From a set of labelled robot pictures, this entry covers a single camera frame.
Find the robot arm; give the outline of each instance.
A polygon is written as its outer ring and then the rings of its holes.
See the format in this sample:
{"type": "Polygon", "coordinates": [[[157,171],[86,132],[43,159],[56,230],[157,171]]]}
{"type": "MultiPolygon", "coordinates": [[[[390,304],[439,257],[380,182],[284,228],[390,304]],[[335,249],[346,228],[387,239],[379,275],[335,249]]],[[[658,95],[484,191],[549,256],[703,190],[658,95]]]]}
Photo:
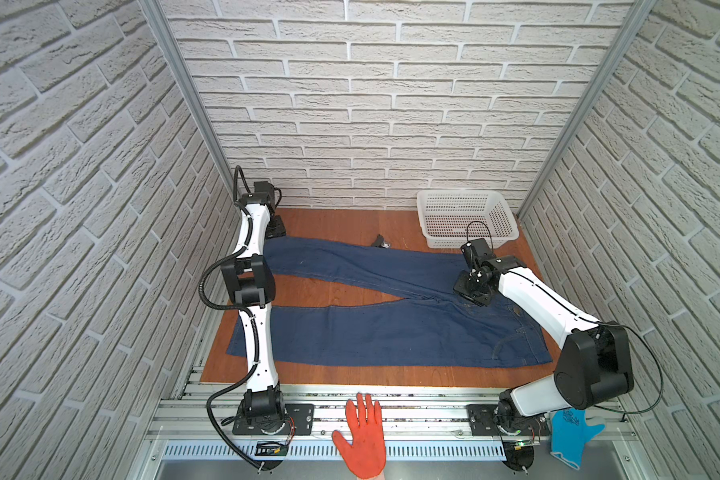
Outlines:
{"type": "Polygon", "coordinates": [[[561,348],[554,374],[500,396],[497,423],[563,408],[583,410],[634,387],[630,345],[620,326],[599,321],[539,280],[514,256],[497,258],[484,238],[461,246],[469,265],[454,291],[479,305],[495,293],[516,302],[561,348]]]}
{"type": "Polygon", "coordinates": [[[225,310],[240,311],[248,371],[253,372],[254,367],[256,370],[246,377],[246,393],[238,417],[263,432],[278,431],[284,422],[285,409],[269,328],[276,288],[275,277],[262,252],[265,239],[286,232],[282,219],[274,215],[275,187],[269,182],[255,182],[254,191],[242,194],[236,204],[244,216],[236,255],[220,260],[220,269],[231,300],[225,310]]]}

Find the jeans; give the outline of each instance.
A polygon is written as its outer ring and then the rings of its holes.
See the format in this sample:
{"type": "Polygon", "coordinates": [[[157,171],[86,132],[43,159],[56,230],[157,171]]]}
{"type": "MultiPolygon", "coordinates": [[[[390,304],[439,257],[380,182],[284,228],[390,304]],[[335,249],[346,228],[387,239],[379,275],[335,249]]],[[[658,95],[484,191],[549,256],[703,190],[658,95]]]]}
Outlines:
{"type": "MultiPolygon", "coordinates": [[[[274,306],[275,360],[324,366],[516,367],[551,362],[541,328],[497,293],[477,306],[453,292],[461,254],[428,254],[284,236],[264,255],[274,274],[403,297],[366,306],[274,306]]],[[[238,321],[236,332],[242,331],[238,321]]],[[[227,353],[245,355],[242,334],[227,353]]]]}

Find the blue glove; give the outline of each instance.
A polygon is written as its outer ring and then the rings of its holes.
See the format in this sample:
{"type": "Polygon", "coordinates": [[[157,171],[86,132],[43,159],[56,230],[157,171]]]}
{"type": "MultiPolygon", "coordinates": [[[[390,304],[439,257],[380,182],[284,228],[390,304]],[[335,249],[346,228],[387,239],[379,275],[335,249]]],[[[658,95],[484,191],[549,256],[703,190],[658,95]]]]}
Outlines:
{"type": "Polygon", "coordinates": [[[566,408],[552,415],[552,456],[578,470],[584,444],[605,429],[605,425],[588,426],[584,410],[566,408]]]}

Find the white brick wall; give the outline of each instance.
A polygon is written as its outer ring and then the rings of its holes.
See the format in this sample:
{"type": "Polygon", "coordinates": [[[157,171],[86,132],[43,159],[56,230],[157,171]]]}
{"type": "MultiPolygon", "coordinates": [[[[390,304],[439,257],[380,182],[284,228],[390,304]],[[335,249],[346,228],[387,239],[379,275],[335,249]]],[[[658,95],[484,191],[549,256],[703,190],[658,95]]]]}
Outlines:
{"type": "Polygon", "coordinates": [[[630,6],[161,1],[230,164],[284,204],[395,209],[429,187],[519,206],[630,6]],[[363,186],[407,169],[414,184],[363,186]]]}
{"type": "MultiPolygon", "coordinates": [[[[663,478],[720,479],[718,5],[658,1],[524,219],[552,286],[659,357],[663,401],[632,422],[663,478]]],[[[656,370],[633,344],[643,408],[656,370]]]]}
{"type": "Polygon", "coordinates": [[[196,130],[138,2],[0,1],[0,478],[124,477],[235,231],[196,130]]]}

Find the orange glove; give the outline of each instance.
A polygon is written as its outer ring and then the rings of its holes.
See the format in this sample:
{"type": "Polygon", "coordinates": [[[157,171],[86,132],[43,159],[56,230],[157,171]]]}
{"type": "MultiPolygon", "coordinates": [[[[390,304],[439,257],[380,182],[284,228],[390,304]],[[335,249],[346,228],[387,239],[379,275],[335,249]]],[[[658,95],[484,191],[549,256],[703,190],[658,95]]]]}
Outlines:
{"type": "Polygon", "coordinates": [[[352,400],[347,400],[346,413],[349,431],[352,432],[352,444],[349,445],[344,436],[336,430],[333,433],[334,445],[342,454],[349,471],[361,480],[381,475],[387,464],[387,450],[384,447],[382,430],[382,406],[378,404],[378,400],[374,406],[370,395],[365,396],[365,405],[363,405],[362,396],[358,393],[357,409],[352,400]]]}

